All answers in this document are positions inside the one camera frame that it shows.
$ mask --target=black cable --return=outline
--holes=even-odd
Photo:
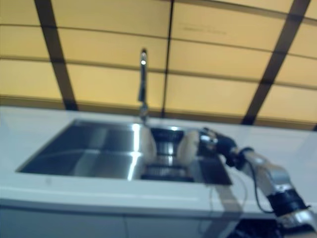
[[[265,209],[260,205],[259,196],[258,196],[258,185],[257,185],[256,173],[255,173],[254,168],[253,168],[252,164],[250,163],[250,161],[246,160],[246,162],[249,164],[250,169],[251,169],[252,178],[253,178],[253,181],[254,181],[254,192],[255,192],[255,197],[256,197],[256,201],[257,201],[257,205],[258,205],[259,209],[260,209],[262,212],[264,212],[264,213],[274,213],[274,211],[267,211],[267,210],[265,210]]]

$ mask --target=yellow wall panel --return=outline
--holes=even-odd
[[[140,73],[135,70],[67,65],[78,102],[140,106],[137,101]],[[148,73],[147,99],[150,109],[160,109],[163,101],[164,74]]]
[[[317,19],[317,0],[311,0],[306,11],[305,17]]]
[[[260,80],[270,55],[267,52],[172,40],[169,69]]]
[[[0,0],[1,24],[40,25],[34,0]]]
[[[242,116],[256,83],[169,75],[166,110]]]
[[[167,37],[169,1],[54,0],[58,26]]]
[[[317,122],[317,91],[275,85],[258,117]]]
[[[317,58],[316,42],[317,26],[302,23],[289,53]]]
[[[115,33],[59,29],[66,60],[139,66],[142,48],[149,67],[164,69],[167,40]]]
[[[49,58],[40,27],[0,26],[2,56]]]
[[[50,62],[0,60],[0,95],[61,99]]]
[[[285,19],[177,2],[172,37],[273,51]]]
[[[250,7],[263,8],[267,10],[280,11],[288,13],[292,0],[220,0],[222,2],[229,2],[233,4],[240,4]]]
[[[288,55],[276,82],[317,87],[317,60]]]

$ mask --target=dark vertical strip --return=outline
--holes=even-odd
[[[169,27],[168,27],[168,39],[167,39],[167,51],[166,51],[166,66],[165,66],[165,79],[164,79],[164,92],[163,92],[163,107],[161,112],[161,117],[165,117],[165,105],[166,105],[166,94],[167,94],[167,77],[168,77],[168,62],[169,62],[169,51],[170,51],[170,39],[172,33],[172,23],[173,23],[173,9],[174,0],[170,3],[170,13],[169,13]]]
[[[286,21],[277,40],[275,49],[241,124],[252,125],[255,122],[257,114],[259,113],[260,108],[270,91],[272,84],[274,83],[299,26],[302,23],[309,3],[310,0],[293,1],[290,12],[287,15]]]
[[[34,0],[34,2],[65,108],[77,111],[78,107],[67,72],[51,0]]]

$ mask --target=sink basin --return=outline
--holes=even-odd
[[[21,173],[231,184],[218,156],[184,166],[185,128],[75,120],[21,165]]]

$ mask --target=faucet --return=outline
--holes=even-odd
[[[140,58],[140,71],[141,71],[141,84],[139,90],[139,102],[142,102],[140,107],[140,118],[143,124],[146,124],[146,120],[149,114],[149,108],[147,104],[147,51],[142,49]]]

